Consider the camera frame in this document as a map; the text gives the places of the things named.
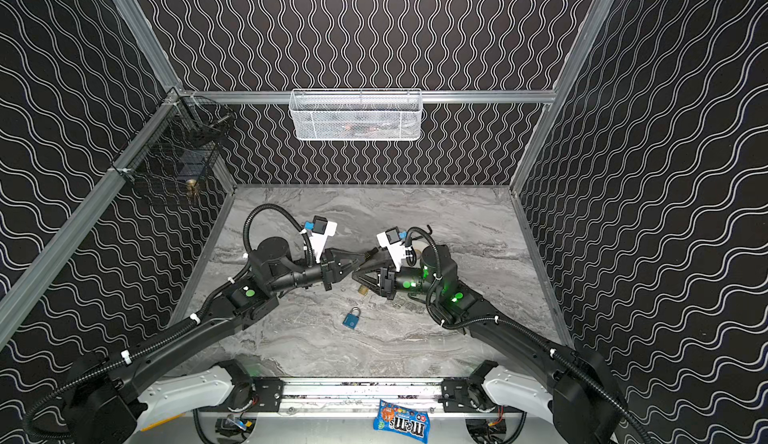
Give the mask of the blue padlock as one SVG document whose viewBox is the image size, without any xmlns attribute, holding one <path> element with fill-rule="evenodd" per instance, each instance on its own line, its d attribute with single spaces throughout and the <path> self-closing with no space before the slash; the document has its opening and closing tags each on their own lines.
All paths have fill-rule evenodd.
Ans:
<svg viewBox="0 0 768 444">
<path fill-rule="evenodd" d="M 342 325 L 349 329 L 355 329 L 359 323 L 360 316 L 361 309 L 359 307 L 353 307 L 344 317 Z"/>
</svg>

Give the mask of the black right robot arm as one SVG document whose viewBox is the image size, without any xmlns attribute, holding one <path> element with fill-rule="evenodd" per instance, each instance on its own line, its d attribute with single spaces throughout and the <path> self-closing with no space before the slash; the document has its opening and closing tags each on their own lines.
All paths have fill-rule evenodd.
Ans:
<svg viewBox="0 0 768 444">
<path fill-rule="evenodd" d="M 503 314 L 460 279 L 449 248 L 423 229 L 412 227 L 395 243 L 387 233 L 380 237 L 382 246 L 353 271 L 356 282 L 387 299 L 422 296 L 438 326 L 463 330 L 502 355 L 469 377 L 474 388 L 466 403 L 480 411 L 512 407 L 531 414 L 568 443 L 609 443 L 621 422 L 650 442 L 599 353 L 558 344 Z"/>
</svg>

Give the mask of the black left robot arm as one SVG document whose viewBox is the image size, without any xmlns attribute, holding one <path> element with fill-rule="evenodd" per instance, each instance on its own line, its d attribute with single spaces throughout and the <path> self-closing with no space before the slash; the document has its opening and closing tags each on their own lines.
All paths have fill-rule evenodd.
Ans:
<svg viewBox="0 0 768 444">
<path fill-rule="evenodd" d="M 268 210 L 281 214 L 303 240 L 304 257 L 293 259 L 286 239 L 272 236 L 251 243 L 255 218 Z M 85 357 L 66 383 L 33 404 L 22 418 L 32 440 L 122 443 L 149 411 L 140 395 L 169 370 L 210 345 L 265 317 L 280 297 L 297 288 L 322 284 L 330 290 L 375 255 L 374 250 L 328 248 L 331 223 L 322 216 L 301 224 L 284 207 L 264 203 L 250 211 L 242 230 L 248 255 L 244 267 L 212 291 L 201 307 L 149 340 L 109 357 Z"/>
</svg>

